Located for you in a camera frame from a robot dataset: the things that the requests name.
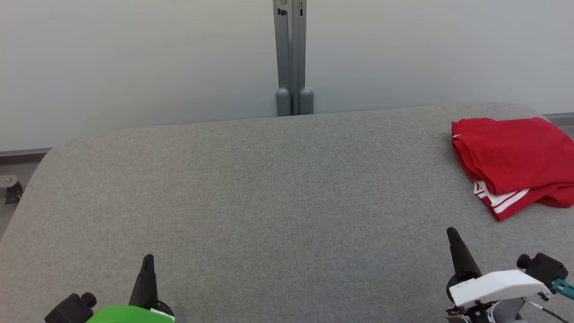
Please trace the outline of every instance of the metal hinge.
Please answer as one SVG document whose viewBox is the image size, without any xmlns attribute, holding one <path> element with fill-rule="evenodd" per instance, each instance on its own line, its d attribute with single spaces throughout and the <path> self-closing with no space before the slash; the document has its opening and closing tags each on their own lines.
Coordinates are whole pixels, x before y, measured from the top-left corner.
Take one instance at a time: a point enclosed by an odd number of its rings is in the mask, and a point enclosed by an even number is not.
<svg viewBox="0 0 574 323">
<path fill-rule="evenodd" d="M 24 193 L 22 184 L 16 175 L 0 175 L 0 189 L 6 189 L 6 202 L 4 204 L 18 203 Z"/>
</svg>

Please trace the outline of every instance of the red cloth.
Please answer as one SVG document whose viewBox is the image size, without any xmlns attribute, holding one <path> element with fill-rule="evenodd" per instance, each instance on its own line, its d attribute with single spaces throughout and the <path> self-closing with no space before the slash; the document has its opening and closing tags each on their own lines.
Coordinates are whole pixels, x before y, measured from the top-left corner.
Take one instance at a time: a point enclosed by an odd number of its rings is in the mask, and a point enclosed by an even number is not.
<svg viewBox="0 0 574 323">
<path fill-rule="evenodd" d="M 574 143 L 550 122 L 462 119 L 452 135 L 474 193 L 498 221 L 534 202 L 574 205 Z"/>
</svg>

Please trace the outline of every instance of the white wall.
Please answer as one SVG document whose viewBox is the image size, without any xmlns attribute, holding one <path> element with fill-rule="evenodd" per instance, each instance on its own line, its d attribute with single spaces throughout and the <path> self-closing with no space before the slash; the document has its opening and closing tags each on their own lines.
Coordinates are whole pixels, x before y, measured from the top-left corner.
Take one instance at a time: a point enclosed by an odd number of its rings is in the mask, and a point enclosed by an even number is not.
<svg viewBox="0 0 574 323">
<path fill-rule="evenodd" d="M 276 116 L 273 3 L 3 0 L 0 151 Z"/>
<path fill-rule="evenodd" d="M 309 0 L 315 113 L 467 101 L 574 111 L 571 0 Z"/>
</svg>

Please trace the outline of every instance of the wall baseboard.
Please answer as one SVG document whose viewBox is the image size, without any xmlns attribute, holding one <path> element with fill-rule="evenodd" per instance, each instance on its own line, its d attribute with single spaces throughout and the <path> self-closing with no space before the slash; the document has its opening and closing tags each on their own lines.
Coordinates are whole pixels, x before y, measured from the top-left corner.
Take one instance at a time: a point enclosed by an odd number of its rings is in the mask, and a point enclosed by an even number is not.
<svg viewBox="0 0 574 323">
<path fill-rule="evenodd" d="M 574 112 L 548 113 L 544 117 L 557 126 L 574 126 Z"/>
<path fill-rule="evenodd" d="M 23 149 L 23 150 L 12 150 L 12 151 L 0 151 L 0 157 L 9 156 L 22 156 L 22 155 L 35 155 L 39 153 L 46 154 L 51 148 L 37 148 L 37 149 Z"/>
</svg>

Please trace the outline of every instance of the gray table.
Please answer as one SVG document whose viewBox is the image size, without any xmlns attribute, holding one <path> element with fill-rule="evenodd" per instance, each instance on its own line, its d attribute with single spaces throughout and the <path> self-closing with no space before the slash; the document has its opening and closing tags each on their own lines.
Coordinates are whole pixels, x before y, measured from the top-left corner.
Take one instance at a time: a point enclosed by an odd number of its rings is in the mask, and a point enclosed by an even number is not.
<svg viewBox="0 0 574 323">
<path fill-rule="evenodd" d="M 264 118 L 105 133 L 48 153 L 0 241 L 0 321 L 70 293 L 127 305 L 156 257 L 177 322 L 446 322 L 448 226 L 483 272 L 544 252 L 574 270 L 573 210 L 498 223 L 450 124 L 540 116 L 510 103 Z M 574 320 L 574 303 L 548 304 Z M 527 309 L 531 323 L 552 317 Z"/>
</svg>

